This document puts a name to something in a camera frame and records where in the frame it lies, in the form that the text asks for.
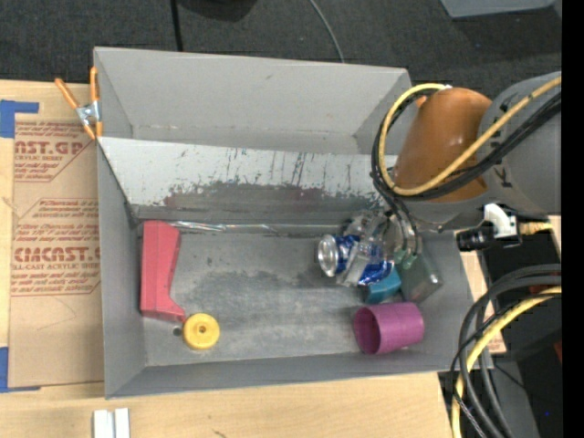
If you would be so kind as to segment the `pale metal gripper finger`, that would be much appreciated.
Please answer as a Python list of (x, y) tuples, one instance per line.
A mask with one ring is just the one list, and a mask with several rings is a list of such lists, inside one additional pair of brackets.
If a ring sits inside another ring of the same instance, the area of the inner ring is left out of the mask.
[(380, 282), (393, 269), (394, 261), (381, 245), (356, 244), (344, 262), (339, 283), (345, 287), (368, 286)]
[(349, 235), (359, 245), (385, 245), (388, 215), (370, 211), (354, 215), (349, 222)]

